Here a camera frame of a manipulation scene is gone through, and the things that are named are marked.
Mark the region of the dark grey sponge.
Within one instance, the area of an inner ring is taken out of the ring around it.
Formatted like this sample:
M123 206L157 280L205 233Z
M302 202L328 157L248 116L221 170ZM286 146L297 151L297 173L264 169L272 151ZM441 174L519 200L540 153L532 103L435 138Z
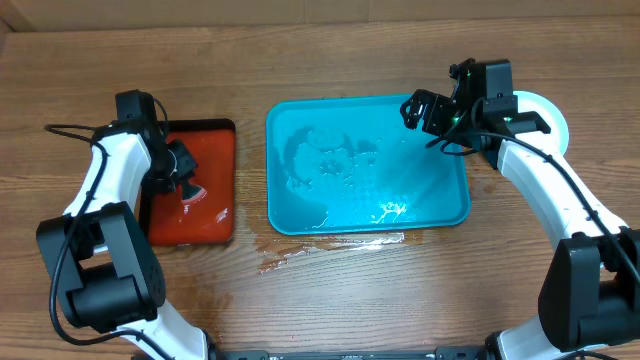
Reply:
M207 195L207 191L189 180L181 183L181 202L185 205L200 201Z

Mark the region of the light blue plate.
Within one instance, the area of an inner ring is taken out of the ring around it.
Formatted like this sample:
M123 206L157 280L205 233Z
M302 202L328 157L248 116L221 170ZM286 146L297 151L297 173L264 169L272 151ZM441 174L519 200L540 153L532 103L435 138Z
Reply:
M518 112L535 111L549 125L550 135L562 155L565 155L570 141L570 133L566 119L560 109L547 98L529 91L516 90L514 95L518 100Z

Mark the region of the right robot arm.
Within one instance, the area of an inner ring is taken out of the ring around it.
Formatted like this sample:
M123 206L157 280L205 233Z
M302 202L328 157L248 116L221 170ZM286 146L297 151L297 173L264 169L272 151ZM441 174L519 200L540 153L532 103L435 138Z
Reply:
M449 68L451 95L418 89L404 125L431 146L481 154L513 184L554 250L531 320L489 335L478 359L602 358L639 338L639 233L604 206L566 161L569 131L547 98L513 86L506 59Z

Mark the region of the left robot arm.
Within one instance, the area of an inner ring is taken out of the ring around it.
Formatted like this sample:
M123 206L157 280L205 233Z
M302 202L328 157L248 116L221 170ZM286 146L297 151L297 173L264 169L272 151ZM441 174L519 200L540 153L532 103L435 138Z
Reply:
M215 359L210 336L167 300L161 265L134 214L140 192L178 192L185 205L204 198L191 181L196 160L167 139L168 115L154 96L130 90L115 101L116 120L89 136L84 125L45 127L88 143L92 154L75 199L36 231L52 327L75 346L123 338L149 359Z

